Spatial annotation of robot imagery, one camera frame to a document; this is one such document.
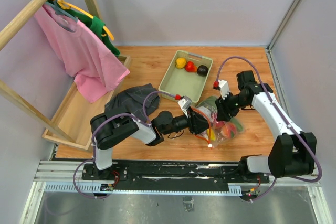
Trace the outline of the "dark fake avocado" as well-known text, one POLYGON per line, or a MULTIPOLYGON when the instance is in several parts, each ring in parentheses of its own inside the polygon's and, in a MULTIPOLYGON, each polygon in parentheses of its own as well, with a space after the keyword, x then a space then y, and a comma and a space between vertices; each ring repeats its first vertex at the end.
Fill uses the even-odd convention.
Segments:
POLYGON ((200 66, 198 66, 198 68, 197 68, 197 74, 198 74, 199 76, 202 76, 202 77, 207 76, 208 71, 209 71, 209 69, 208 69, 208 67, 205 66, 205 65, 200 65, 200 66))

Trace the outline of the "yellow fake banana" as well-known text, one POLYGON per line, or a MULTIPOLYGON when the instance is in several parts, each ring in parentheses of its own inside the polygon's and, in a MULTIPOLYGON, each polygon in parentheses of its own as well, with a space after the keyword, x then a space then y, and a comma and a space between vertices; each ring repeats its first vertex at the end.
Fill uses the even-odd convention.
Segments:
POLYGON ((207 137, 209 137, 211 142, 216 141, 216 135, 213 128, 206 130, 207 137))

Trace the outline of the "clear zip top bag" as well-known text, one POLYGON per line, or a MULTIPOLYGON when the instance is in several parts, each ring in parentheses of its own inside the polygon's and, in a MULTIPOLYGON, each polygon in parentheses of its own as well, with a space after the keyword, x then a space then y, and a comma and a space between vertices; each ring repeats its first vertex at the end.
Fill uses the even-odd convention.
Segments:
POLYGON ((201 119, 206 120, 206 126, 208 126, 208 122, 211 123, 211 128, 196 135, 197 138, 206 141, 208 148, 215 148, 244 131, 243 125, 236 118, 231 118, 228 122, 216 119, 218 116, 216 100, 217 97, 210 96, 196 106, 191 107, 193 111, 201 113, 201 119))

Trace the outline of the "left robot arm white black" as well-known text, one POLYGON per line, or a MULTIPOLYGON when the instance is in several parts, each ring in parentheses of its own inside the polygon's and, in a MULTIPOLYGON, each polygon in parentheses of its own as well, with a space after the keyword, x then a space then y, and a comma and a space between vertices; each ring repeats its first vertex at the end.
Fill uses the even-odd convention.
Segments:
POLYGON ((174 117, 162 111, 150 124, 138 119, 126 109, 114 109, 101 113, 90 120, 94 146, 94 173, 100 179, 112 175, 113 148, 128 137, 133 137, 147 146, 156 146, 164 141, 164 135, 188 129, 199 135, 210 128, 211 123, 199 112, 189 108, 186 114, 174 117))

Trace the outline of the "green fake leafy vegetable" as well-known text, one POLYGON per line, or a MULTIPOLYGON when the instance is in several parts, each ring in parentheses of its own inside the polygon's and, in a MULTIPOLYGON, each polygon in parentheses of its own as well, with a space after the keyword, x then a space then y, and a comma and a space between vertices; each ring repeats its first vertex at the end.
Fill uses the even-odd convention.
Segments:
MULTIPOLYGON (((217 107, 215 105, 217 97, 215 96, 210 96, 206 98, 205 100, 201 101, 196 108, 202 111, 207 115, 209 118, 212 126, 215 126, 216 124, 216 117, 217 117, 217 107)), ((243 131, 243 126, 242 124, 236 119, 236 118, 231 118, 229 122, 225 122, 225 125, 234 125, 237 128, 237 132, 242 132, 243 131)))

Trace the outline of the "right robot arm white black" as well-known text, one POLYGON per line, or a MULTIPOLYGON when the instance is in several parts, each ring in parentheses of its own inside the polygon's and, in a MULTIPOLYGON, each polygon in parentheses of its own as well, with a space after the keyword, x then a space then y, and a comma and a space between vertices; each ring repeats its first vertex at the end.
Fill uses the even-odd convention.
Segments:
POLYGON ((213 88, 220 91, 215 101, 217 120, 228 122, 238 112, 250 106, 266 122, 275 140, 269 155, 242 157, 244 165, 238 168, 238 177, 250 182, 257 173, 271 174, 275 178, 312 174, 317 139, 311 132, 304 132, 279 105, 272 89, 258 83, 251 70, 237 74, 238 94, 232 94, 225 80, 214 82, 213 88))

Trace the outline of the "orange fake peach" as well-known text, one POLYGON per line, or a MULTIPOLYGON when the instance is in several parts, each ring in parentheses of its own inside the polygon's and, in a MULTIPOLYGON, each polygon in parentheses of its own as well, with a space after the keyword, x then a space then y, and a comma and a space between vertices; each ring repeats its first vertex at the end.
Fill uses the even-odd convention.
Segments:
POLYGON ((224 138, 233 138, 237 134, 237 128, 234 125, 224 125, 220 132, 224 138))

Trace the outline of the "yellow fake orange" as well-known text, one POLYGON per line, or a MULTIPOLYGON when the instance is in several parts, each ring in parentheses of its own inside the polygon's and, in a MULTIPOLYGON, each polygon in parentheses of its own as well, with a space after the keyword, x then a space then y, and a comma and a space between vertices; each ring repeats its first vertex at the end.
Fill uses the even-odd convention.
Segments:
POLYGON ((187 64, 187 61, 185 58, 177 58, 176 61, 175 61, 175 66, 178 68, 178 69, 183 69, 187 64))

